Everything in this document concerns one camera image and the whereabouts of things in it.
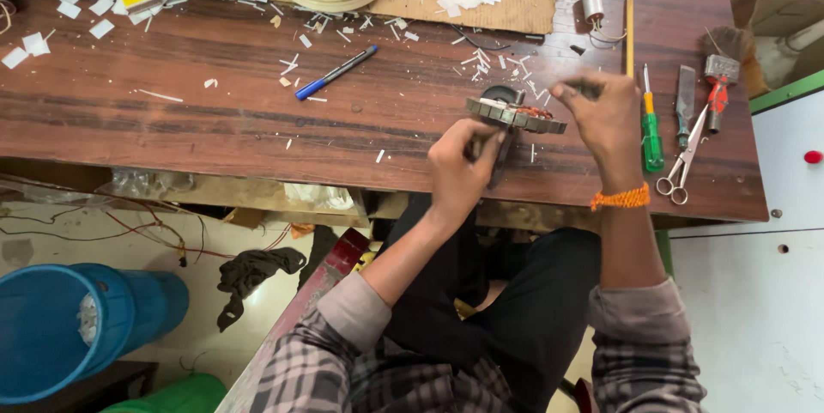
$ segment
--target scissors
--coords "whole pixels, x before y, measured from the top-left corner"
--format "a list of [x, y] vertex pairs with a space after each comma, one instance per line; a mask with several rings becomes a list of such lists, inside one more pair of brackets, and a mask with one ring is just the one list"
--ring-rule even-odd
[[[695, 149], [698, 148], [698, 141], [701, 138], [701, 130], [704, 128], [704, 121], [706, 118], [707, 106], [705, 105], [704, 110], [701, 111], [701, 115], [699, 115], [698, 119], [695, 120], [695, 126], [692, 127], [690, 138], [687, 140], [686, 150], [678, 155], [678, 158], [675, 160], [675, 165], [673, 165], [673, 169], [670, 170], [669, 176], [666, 178], [658, 178], [658, 181], [655, 182], [655, 189], [659, 193], [669, 196], [670, 199], [678, 205], [684, 205], [686, 203], [686, 199], [688, 198], [686, 189], [684, 188], [686, 174], [690, 171], [692, 157], [695, 156]], [[678, 177], [678, 184], [676, 185], [673, 179], [675, 178], [675, 174], [678, 173], [678, 169], [681, 167], [684, 167], [684, 170], [681, 172], [681, 176]], [[680, 195], [676, 195], [677, 193], [682, 193], [684, 198], [681, 199]]]

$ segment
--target red button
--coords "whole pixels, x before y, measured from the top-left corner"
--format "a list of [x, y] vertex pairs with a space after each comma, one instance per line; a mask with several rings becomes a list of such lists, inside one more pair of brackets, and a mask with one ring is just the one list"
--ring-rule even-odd
[[824, 154], [821, 154], [819, 151], [809, 151], [804, 154], [804, 161], [808, 164], [817, 164], [822, 160], [824, 160]]

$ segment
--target wooden workbench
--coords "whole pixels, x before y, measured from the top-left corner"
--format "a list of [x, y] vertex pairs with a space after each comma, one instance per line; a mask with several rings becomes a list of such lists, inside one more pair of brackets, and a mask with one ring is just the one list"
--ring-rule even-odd
[[[539, 91], [580, 67], [621, 72], [621, 46], [613, 49], [590, 40], [577, 1], [557, 0], [554, 32], [543, 44], [521, 33], [470, 36], [490, 46], [511, 44], [503, 51], [510, 58], [529, 55], [524, 63]], [[605, 29], [618, 34], [624, 0], [604, 2]], [[189, 0], [160, 12], [147, 33], [145, 23], [134, 26], [128, 18], [109, 13], [105, 18], [116, 28], [97, 40], [88, 29], [100, 18], [86, 9], [88, 0], [78, 5], [84, 9], [72, 20], [59, 17], [57, 0], [22, 0], [21, 12], [3, 36], [0, 55], [12, 49], [8, 43], [21, 45], [22, 36], [57, 29], [48, 40], [51, 54], [0, 70], [0, 155], [427, 191], [427, 150], [452, 123], [467, 116], [466, 97], [502, 82], [527, 88], [509, 81], [511, 62], [508, 70], [501, 70], [494, 56], [489, 75], [472, 82], [472, 64], [460, 62], [474, 49], [466, 41], [451, 45], [459, 36], [444, 24], [411, 23], [408, 30], [419, 36], [417, 42], [397, 41], [377, 18], [375, 26], [360, 31], [363, 17], [330, 22], [318, 35], [303, 27], [311, 13], [282, 6], [283, 24], [273, 28], [271, 8], [264, 14], [223, 0]], [[732, 24], [729, 0], [635, 0], [636, 67], [649, 64], [666, 171], [677, 154], [673, 103], [678, 68], [683, 64], [703, 70], [699, 38], [704, 28]], [[343, 26], [355, 28], [351, 43], [335, 33]], [[306, 33], [313, 46], [304, 48], [296, 32]], [[296, 88], [278, 82], [286, 67], [281, 59], [291, 61], [300, 53], [300, 67], [285, 77], [300, 77], [305, 84], [369, 44], [379, 47], [373, 58], [315, 95], [327, 102], [299, 102]], [[570, 49], [573, 44], [586, 52], [579, 56]], [[212, 78], [218, 88], [204, 89], [203, 82]], [[700, 80], [696, 114], [708, 92]], [[676, 206], [654, 194], [654, 212], [767, 219], [745, 94], [741, 86], [731, 90], [722, 133], [699, 146], [687, 179], [689, 202]], [[530, 91], [526, 103], [536, 104]], [[571, 123], [566, 133], [524, 134], [510, 150], [504, 181], [489, 197], [582, 206], [600, 189], [597, 167], [570, 113], [555, 100], [547, 108]], [[533, 143], [536, 155], [530, 162]], [[381, 149], [386, 152], [376, 163]], [[647, 176], [650, 185], [657, 176]]]

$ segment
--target green bucket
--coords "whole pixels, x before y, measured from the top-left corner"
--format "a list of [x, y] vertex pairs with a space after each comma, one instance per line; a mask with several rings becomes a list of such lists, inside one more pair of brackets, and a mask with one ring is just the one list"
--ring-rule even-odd
[[196, 373], [151, 395], [121, 401], [100, 413], [214, 413], [227, 392], [220, 379]]

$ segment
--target hammer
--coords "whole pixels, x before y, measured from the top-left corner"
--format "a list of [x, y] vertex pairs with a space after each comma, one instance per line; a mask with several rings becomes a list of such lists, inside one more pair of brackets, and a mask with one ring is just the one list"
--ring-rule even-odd
[[707, 126], [709, 132], [716, 134], [721, 131], [721, 112], [727, 106], [727, 86], [733, 86], [738, 82], [738, 71], [741, 70], [739, 61], [712, 54], [707, 58], [704, 68], [704, 77], [713, 86], [709, 92], [709, 119]]

